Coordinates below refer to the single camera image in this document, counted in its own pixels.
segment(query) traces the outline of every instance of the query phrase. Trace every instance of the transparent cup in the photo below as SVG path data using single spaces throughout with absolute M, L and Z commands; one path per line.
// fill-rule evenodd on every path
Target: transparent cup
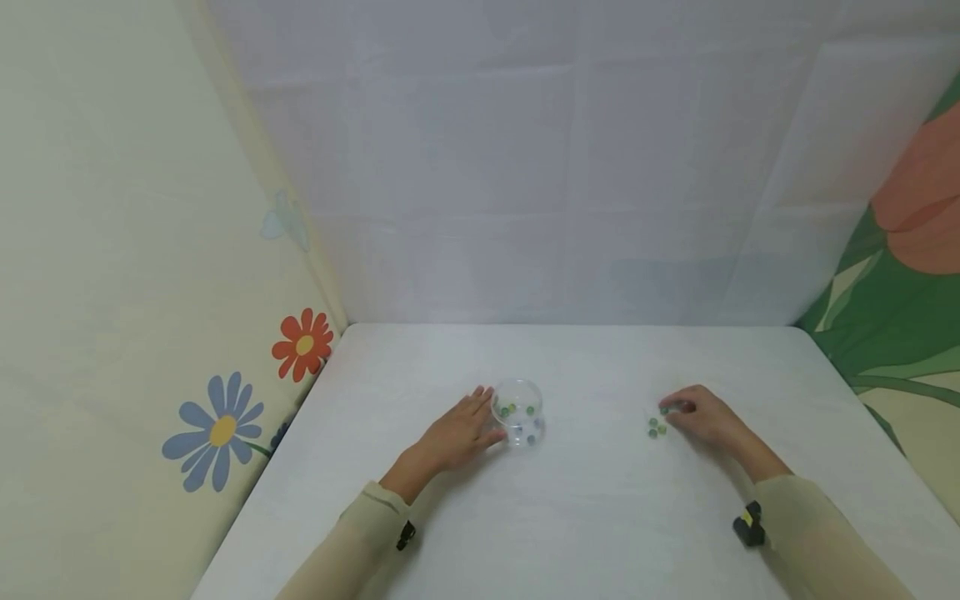
M 504 379 L 494 389 L 491 412 L 507 432 L 507 444 L 515 447 L 538 445 L 543 438 L 543 395 L 528 379 Z

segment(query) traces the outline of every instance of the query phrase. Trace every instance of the wrist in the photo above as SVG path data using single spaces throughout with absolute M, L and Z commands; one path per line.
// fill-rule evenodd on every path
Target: wrist
M 380 487 L 397 494 L 407 506 L 412 506 L 427 484 L 439 473 L 436 461 L 430 460 L 422 448 L 414 444 L 396 459 L 380 480 Z
M 781 475 L 792 475 L 790 467 L 756 433 L 744 428 L 731 440 L 727 451 L 755 484 Z

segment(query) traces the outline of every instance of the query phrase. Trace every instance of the sleeve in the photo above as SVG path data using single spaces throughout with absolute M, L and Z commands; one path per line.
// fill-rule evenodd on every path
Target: sleeve
M 406 525 L 410 507 L 367 484 L 276 600 L 349 600 L 373 575 Z
M 774 552 L 819 600 L 913 595 L 813 482 L 783 475 L 756 485 Z

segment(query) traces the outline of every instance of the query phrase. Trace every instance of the orange flower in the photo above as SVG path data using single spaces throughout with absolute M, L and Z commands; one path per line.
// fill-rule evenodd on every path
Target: orange flower
M 326 314 L 313 318 L 313 310 L 304 308 L 300 322 L 294 316 L 287 317 L 280 324 L 280 333 L 286 340 L 274 344 L 273 354 L 276 360 L 282 360 L 280 379 L 287 376 L 290 367 L 294 368 L 294 381 L 300 381 L 307 371 L 317 374 L 324 360 L 330 356 L 330 342 L 333 332 L 326 322 Z
M 920 129 L 871 204 L 901 263 L 960 273 L 960 104 Z

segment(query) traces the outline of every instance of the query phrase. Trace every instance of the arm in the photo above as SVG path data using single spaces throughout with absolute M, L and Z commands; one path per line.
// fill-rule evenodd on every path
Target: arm
M 772 549 L 820 600 L 913 598 L 816 484 L 796 477 L 727 404 L 703 386 L 660 402 L 672 425 L 729 453 L 756 486 Z
M 276 600 L 355 597 L 396 546 L 410 505 L 427 484 L 503 439 L 499 429 L 482 433 L 492 395 L 480 387 L 465 396 L 400 454 L 379 484 L 367 484 Z

